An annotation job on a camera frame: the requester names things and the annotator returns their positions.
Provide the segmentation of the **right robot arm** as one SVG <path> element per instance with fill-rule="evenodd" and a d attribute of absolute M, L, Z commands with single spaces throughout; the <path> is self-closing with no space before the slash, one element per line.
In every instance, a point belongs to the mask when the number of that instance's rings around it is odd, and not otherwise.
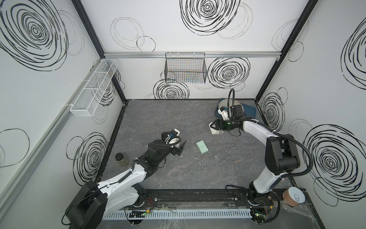
<path fill-rule="evenodd" d="M 247 189 L 247 199 L 252 205 L 258 205 L 267 194 L 286 177 L 299 177 L 308 174 L 313 166 L 310 151 L 290 134 L 281 134 L 244 113 L 236 111 L 237 106 L 220 107 L 217 109 L 221 118 L 210 123 L 212 134 L 238 129 L 257 138 L 266 147 L 265 165 L 259 177 L 250 183 Z M 293 171 L 300 167 L 300 157 L 297 148 L 302 148 L 308 157 L 308 165 L 302 172 Z"/>

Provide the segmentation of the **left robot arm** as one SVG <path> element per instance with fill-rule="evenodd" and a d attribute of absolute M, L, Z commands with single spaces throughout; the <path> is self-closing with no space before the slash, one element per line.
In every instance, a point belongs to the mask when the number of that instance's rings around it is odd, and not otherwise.
<path fill-rule="evenodd" d="M 147 151 L 136 158 L 132 167 L 121 174 L 95 183 L 85 183 L 64 216 L 71 229 L 95 229 L 108 215 L 131 205 L 142 205 L 146 190 L 141 182 L 152 176 L 169 154 L 181 155 L 184 142 L 180 136 L 169 134 L 147 145 Z"/>

